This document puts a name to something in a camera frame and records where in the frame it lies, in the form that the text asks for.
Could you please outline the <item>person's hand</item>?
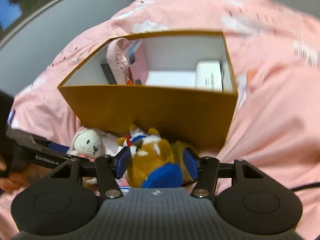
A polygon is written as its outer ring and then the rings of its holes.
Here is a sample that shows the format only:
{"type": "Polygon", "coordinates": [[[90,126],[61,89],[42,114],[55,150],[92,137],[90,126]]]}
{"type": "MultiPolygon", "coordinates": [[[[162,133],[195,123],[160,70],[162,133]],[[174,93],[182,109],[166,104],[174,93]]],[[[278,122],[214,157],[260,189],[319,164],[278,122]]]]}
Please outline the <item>person's hand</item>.
{"type": "Polygon", "coordinates": [[[1,190],[12,194],[23,187],[28,187],[34,181],[49,174],[52,169],[27,163],[22,171],[11,172],[7,177],[1,178],[1,190]]]}

